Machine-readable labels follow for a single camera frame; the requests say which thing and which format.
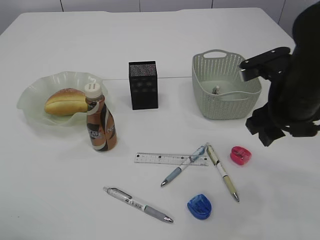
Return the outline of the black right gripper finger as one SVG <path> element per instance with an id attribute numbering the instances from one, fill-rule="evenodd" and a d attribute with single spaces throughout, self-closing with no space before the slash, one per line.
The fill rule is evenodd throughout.
<path id="1" fill-rule="evenodd" d="M 278 127 L 265 127 L 258 133 L 258 138 L 265 147 L 270 146 L 275 140 L 284 137 L 284 132 Z"/>

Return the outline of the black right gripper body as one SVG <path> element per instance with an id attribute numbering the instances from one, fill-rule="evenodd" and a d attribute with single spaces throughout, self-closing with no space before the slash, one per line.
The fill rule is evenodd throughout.
<path id="1" fill-rule="evenodd" d="M 292 137 L 314 137 L 320 131 L 320 126 L 312 121 L 282 126 L 279 123 L 275 123 L 275 120 L 270 116 L 267 104 L 254 110 L 252 116 L 246 120 L 245 126 L 252 135 L 258 134 L 258 136 L 260 130 L 268 127 L 277 127 L 284 133 L 289 133 Z"/>

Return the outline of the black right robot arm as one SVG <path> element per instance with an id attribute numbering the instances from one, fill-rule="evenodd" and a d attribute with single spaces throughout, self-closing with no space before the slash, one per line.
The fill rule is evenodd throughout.
<path id="1" fill-rule="evenodd" d="M 247 82 L 262 77 L 271 82 L 267 103 L 246 120 L 251 134 L 264 146 L 284 137 L 314 137 L 320 130 L 320 4 L 295 19 L 295 48 L 278 47 L 242 61 L 241 77 Z"/>

